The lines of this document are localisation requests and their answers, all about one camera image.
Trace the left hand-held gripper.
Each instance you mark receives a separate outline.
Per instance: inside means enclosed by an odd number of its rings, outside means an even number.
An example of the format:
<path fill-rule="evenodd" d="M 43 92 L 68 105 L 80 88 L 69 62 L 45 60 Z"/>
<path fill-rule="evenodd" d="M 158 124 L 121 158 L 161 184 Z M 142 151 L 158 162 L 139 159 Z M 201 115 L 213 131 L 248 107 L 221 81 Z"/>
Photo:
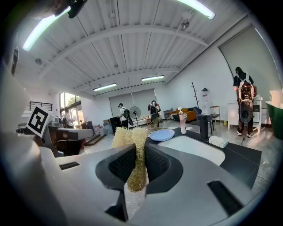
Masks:
<path fill-rule="evenodd" d="M 44 147 L 49 148 L 53 155 L 58 157 L 58 150 L 54 146 L 58 126 L 51 112 L 36 105 L 30 114 L 26 127 L 41 139 Z"/>

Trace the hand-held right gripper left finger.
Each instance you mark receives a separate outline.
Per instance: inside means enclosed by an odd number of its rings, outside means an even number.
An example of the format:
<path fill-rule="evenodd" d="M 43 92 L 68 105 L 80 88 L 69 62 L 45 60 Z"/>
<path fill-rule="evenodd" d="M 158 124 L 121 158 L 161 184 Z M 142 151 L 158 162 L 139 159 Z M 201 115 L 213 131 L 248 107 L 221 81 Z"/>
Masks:
<path fill-rule="evenodd" d="M 135 166 L 135 145 L 96 153 L 54 157 L 41 148 L 52 193 L 68 226 L 123 226 L 128 214 L 124 185 Z"/>

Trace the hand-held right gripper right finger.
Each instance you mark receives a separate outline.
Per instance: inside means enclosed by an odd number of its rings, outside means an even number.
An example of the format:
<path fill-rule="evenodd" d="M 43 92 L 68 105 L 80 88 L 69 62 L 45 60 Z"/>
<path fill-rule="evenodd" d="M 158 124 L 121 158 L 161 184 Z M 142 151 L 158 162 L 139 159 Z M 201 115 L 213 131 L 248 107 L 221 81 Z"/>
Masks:
<path fill-rule="evenodd" d="M 155 144 L 146 152 L 168 159 L 169 168 L 148 183 L 134 225 L 234 226 L 260 202 L 260 194 L 205 158 Z"/>

